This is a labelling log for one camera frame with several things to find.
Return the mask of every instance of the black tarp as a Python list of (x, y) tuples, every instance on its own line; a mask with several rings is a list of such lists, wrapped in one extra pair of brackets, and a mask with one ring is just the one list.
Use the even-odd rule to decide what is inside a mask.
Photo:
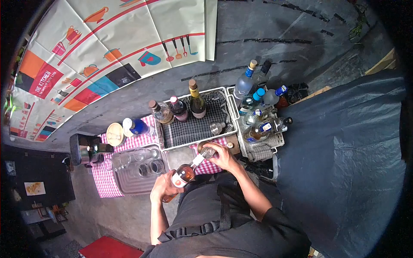
[(282, 209), (326, 257), (364, 257), (400, 198), (406, 165), (403, 76), (364, 76), (279, 112), (293, 118), (278, 148)]

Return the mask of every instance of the poster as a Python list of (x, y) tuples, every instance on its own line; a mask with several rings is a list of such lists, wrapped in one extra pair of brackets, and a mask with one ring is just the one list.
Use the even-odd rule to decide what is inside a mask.
[(121, 87), (213, 58), (215, 27), (216, 0), (56, 0), (16, 75), (10, 134), (42, 142)]
[(27, 196), (46, 194), (45, 184), (43, 182), (24, 182)]

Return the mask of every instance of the tablecloth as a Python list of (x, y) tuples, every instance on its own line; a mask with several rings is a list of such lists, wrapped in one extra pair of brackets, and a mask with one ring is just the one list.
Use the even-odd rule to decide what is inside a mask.
[[(155, 118), (150, 115), (142, 118), (142, 120), (146, 124), (151, 124), (153, 127), (155, 127)], [(102, 143), (107, 143), (106, 139), (106, 134), (100, 135), (102, 139)], [(226, 144), (225, 137), (218, 138), (211, 140), (210, 142), (216, 142), (222, 145)], [(128, 149), (134, 149), (137, 147), (153, 144), (153, 143), (159, 143), (159, 139), (157, 138), (156, 135), (148, 136), (148, 135), (139, 135), (136, 137), (128, 137), (126, 138), (125, 142), (117, 147), (114, 147), (114, 152), (120, 152), (120, 151), (125, 151)], [(189, 146), (192, 149), (195, 149), (197, 144), (192, 144)], [(104, 154), (104, 158), (111, 158), (112, 153)], [(221, 172), (222, 169), (218, 167), (217, 165), (205, 160), (202, 162), (196, 169), (195, 173), (198, 174), (214, 174)], [(95, 180), (97, 192), (99, 193), (99, 196), (101, 198), (103, 197), (121, 197), (124, 196), (119, 188), (117, 187), (115, 183), (115, 178), (113, 176), (113, 172), (111, 170), (106, 170), (103, 166), (103, 163), (98, 163), (98, 164), (92, 164), (92, 173), (93, 173), (93, 179)]]

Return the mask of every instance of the concrete floor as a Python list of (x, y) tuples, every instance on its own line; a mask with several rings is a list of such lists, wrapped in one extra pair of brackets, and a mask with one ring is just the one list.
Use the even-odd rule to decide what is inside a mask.
[[(129, 245), (144, 250), (150, 244), (149, 195), (100, 198), (93, 176), (82, 166), (71, 174), (76, 200), (67, 207), (67, 233), (82, 246), (104, 235), (111, 235)], [(165, 204), (169, 223), (172, 223), (178, 198)]]

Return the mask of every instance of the black checkered cloth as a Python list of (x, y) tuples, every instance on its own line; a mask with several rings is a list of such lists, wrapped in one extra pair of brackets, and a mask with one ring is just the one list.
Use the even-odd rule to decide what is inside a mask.
[(222, 130), (221, 134), (234, 130), (224, 90), (218, 89), (205, 94), (201, 93), (201, 95), (206, 102), (206, 114), (203, 118), (195, 118), (192, 115), (189, 106), (190, 97), (188, 96), (180, 99), (188, 108), (188, 119), (185, 122), (175, 119), (170, 125), (161, 124), (163, 137), (165, 139), (165, 148), (213, 137), (214, 135), (209, 129), (209, 123), (211, 122), (225, 122), (226, 127)]

